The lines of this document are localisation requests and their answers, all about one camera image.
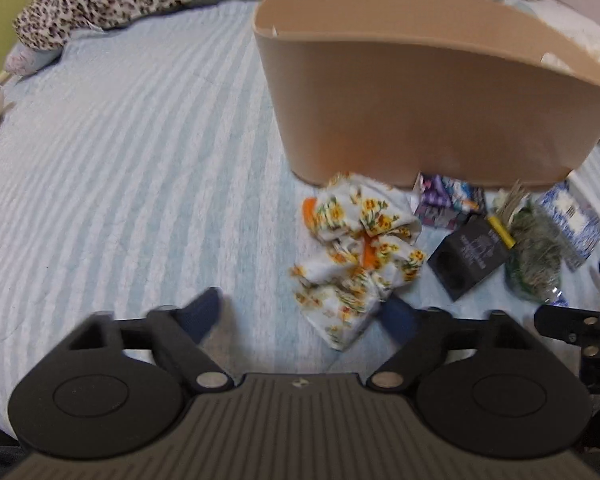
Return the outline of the pink grey pillow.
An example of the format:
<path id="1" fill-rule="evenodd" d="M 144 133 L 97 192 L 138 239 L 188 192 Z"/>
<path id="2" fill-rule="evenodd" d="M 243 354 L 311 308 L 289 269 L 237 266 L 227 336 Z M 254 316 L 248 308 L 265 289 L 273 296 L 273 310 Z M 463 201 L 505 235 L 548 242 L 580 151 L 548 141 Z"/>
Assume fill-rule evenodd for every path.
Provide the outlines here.
<path id="1" fill-rule="evenodd" d="M 31 76 L 50 65 L 59 55 L 61 55 L 61 49 L 39 51 L 17 42 L 5 58 L 4 71 L 15 76 Z"/>

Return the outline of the black small box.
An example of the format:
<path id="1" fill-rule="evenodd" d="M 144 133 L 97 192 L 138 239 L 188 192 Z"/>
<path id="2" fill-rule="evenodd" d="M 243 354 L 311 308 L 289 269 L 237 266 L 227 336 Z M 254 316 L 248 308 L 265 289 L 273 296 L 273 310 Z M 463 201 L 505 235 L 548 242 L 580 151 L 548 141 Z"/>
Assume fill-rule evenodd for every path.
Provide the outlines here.
<path id="1" fill-rule="evenodd" d="M 456 301 L 498 270 L 514 246 L 513 237 L 496 220 L 473 216 L 442 240 L 427 263 Z"/>

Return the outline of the metal keys bunch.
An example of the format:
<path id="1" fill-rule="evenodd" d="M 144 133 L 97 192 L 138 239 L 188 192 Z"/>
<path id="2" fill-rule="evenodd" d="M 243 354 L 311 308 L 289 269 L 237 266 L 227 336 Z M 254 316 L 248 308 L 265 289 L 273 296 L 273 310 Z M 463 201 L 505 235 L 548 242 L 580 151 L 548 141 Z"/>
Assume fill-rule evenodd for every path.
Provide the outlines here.
<path id="1" fill-rule="evenodd" d="M 524 204 L 529 195 L 528 188 L 525 188 L 519 181 L 506 190 L 501 188 L 492 202 L 492 212 L 503 226 L 509 226 L 514 214 Z"/>

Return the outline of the floral yellow white cloth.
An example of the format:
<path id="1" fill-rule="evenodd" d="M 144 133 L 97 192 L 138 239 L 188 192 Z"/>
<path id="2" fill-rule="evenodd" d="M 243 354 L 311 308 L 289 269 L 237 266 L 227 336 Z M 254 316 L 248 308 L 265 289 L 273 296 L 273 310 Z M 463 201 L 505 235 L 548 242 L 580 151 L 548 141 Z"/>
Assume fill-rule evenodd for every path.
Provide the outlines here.
<path id="1" fill-rule="evenodd" d="M 407 192 L 359 174 L 336 174 L 301 212 L 318 248 L 290 270 L 294 298 L 326 344 L 343 351 L 396 289 L 418 278 L 422 224 Z"/>

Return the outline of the clear bag of green herbs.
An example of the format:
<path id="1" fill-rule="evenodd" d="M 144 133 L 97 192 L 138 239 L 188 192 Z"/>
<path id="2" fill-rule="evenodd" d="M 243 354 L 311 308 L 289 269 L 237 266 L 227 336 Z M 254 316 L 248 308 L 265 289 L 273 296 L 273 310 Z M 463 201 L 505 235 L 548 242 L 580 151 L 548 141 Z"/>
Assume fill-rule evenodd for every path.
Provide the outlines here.
<path id="1" fill-rule="evenodd" d="M 531 205 L 513 215 L 509 233 L 515 245 L 505 263 L 505 283 L 518 298 L 567 307 L 562 292 L 562 252 Z"/>

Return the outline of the purple cartoon card box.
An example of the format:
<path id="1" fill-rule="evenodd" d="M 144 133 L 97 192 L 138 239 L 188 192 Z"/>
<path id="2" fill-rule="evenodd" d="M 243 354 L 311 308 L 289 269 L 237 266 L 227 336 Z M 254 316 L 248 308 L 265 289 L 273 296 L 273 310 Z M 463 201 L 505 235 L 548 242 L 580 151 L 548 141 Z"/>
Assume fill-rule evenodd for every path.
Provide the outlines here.
<path id="1" fill-rule="evenodd" d="M 419 174 L 415 214 L 425 226 L 454 231 L 471 217 L 486 215 L 483 188 L 440 174 Z"/>

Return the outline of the tan plastic storage basket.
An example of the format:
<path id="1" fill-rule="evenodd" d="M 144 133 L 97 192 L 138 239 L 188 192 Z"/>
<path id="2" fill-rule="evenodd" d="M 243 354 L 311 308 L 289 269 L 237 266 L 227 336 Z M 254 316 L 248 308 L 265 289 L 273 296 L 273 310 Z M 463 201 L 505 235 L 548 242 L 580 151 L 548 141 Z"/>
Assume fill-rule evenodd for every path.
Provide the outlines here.
<path id="1" fill-rule="evenodd" d="M 600 138 L 600 68 L 503 3 L 260 0 L 253 32 L 290 169 L 309 183 L 547 186 Z"/>

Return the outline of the blue white tissue pack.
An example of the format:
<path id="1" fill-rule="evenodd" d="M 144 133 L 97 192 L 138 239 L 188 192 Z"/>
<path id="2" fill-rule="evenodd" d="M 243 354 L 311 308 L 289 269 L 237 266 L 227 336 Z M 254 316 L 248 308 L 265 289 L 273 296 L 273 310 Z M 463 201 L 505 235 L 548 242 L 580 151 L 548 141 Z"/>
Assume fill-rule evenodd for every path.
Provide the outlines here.
<path id="1" fill-rule="evenodd" d="M 535 200 L 571 271 L 586 263 L 600 242 L 600 200 L 573 172 Z"/>

